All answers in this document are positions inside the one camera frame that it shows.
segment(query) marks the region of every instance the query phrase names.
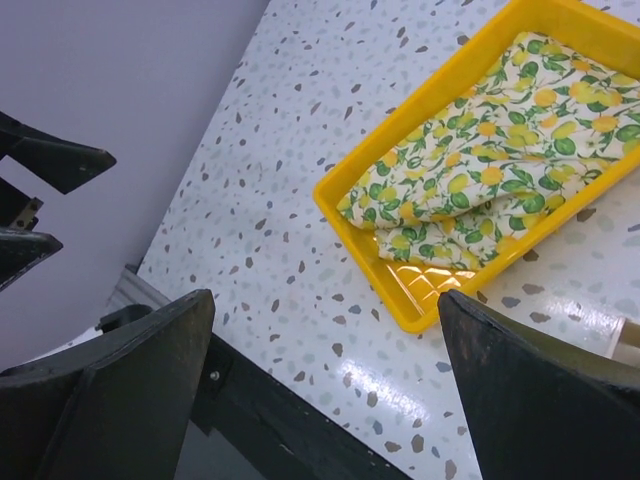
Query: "lemon print cloth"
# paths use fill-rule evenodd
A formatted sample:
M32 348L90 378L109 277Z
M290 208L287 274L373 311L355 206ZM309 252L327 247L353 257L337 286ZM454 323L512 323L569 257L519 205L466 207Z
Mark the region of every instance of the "lemon print cloth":
M476 270L640 145L640 82L521 33L339 202L382 258Z

